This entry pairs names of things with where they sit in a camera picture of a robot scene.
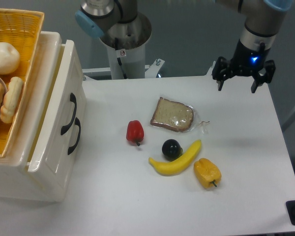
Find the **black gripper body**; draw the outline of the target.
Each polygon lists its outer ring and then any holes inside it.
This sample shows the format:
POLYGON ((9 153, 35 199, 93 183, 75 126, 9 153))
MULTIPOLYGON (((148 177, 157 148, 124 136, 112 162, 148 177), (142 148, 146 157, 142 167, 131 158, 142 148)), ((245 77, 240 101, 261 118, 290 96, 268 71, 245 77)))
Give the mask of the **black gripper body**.
POLYGON ((247 48, 241 40, 238 41, 233 58, 229 65, 229 78, 234 76, 252 76, 254 79, 262 78, 259 71, 264 68, 267 57, 266 44, 264 41, 257 43, 257 50, 247 48))

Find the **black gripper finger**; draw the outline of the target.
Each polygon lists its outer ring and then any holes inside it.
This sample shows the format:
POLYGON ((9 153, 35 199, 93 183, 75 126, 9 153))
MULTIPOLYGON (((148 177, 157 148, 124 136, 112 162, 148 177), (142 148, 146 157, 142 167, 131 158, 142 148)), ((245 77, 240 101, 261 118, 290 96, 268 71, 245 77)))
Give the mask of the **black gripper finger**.
POLYGON ((266 61, 264 69, 265 69, 265 73, 263 75, 261 75, 259 72, 253 72, 252 77, 254 79, 254 82, 251 86, 252 93, 255 93, 257 88, 262 86, 264 83, 266 84, 271 83, 276 70, 276 65, 274 60, 266 61))
POLYGON ((212 70, 212 78, 216 81, 218 91, 222 90, 224 82, 230 78, 231 74, 231 63, 224 57, 219 57, 212 70))

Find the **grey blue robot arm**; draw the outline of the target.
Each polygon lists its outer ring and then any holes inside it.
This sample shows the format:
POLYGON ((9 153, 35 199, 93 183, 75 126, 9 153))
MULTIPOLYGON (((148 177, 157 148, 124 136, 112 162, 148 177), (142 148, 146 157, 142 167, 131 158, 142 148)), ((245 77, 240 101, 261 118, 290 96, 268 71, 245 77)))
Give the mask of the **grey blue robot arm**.
MULTIPOLYGON (((251 76, 251 92, 272 81, 276 70, 273 60, 266 57, 276 35, 291 8, 291 0, 219 0, 246 16, 244 29, 233 58, 219 57, 212 78, 221 90, 224 82, 234 76, 251 76)), ((143 46, 151 37, 151 23, 138 12, 135 0, 83 0, 75 13, 80 28, 92 38, 117 50, 132 50, 143 46)))

